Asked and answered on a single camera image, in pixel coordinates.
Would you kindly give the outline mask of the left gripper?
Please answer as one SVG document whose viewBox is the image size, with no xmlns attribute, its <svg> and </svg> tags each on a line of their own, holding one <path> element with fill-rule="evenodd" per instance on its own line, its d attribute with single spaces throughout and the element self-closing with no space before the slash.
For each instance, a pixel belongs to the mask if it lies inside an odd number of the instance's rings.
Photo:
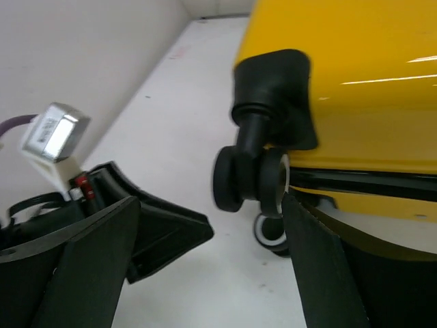
<svg viewBox="0 0 437 328">
<path fill-rule="evenodd" d="M 70 181 L 69 200 L 58 191 L 28 197 L 6 210 L 2 239 L 38 239 L 70 226 L 84 229 L 99 224 L 102 216 L 100 172 L 83 172 Z"/>
</svg>

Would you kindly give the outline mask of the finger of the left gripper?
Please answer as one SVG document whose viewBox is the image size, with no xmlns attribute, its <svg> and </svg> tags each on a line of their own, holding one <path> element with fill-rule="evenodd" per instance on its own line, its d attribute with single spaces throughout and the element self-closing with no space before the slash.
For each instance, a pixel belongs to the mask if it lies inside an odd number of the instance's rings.
<svg viewBox="0 0 437 328">
<path fill-rule="evenodd" d="M 126 274 L 129 284 L 152 276 L 214 236 L 206 215 L 142 190 L 114 162 L 95 166 L 90 180 L 98 201 L 107 206 L 128 196 L 139 200 L 139 226 Z"/>
</svg>

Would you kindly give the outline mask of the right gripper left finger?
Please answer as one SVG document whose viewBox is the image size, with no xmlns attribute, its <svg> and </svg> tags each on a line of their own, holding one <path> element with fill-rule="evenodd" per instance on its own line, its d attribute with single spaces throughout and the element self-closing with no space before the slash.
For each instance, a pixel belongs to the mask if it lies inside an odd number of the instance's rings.
<svg viewBox="0 0 437 328">
<path fill-rule="evenodd" d="M 137 236 L 126 197 L 32 241 L 1 250 L 2 327 L 110 327 Z"/>
</svg>

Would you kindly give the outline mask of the yellow hard-shell suitcase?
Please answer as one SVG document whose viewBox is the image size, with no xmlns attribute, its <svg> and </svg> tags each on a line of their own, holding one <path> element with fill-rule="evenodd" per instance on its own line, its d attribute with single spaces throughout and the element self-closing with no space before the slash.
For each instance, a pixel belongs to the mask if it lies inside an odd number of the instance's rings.
<svg viewBox="0 0 437 328">
<path fill-rule="evenodd" d="M 220 210 L 256 201 L 256 238 L 280 254 L 286 193 L 436 251 L 435 1 L 257 1 L 233 77 Z"/>
</svg>

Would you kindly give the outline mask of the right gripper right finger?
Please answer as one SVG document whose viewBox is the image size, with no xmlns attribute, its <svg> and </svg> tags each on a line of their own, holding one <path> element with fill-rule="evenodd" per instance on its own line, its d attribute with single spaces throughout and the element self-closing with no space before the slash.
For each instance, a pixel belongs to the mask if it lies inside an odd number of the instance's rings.
<svg viewBox="0 0 437 328">
<path fill-rule="evenodd" d="M 293 195 L 282 201 L 308 327 L 435 327 L 436 255 L 357 230 Z"/>
</svg>

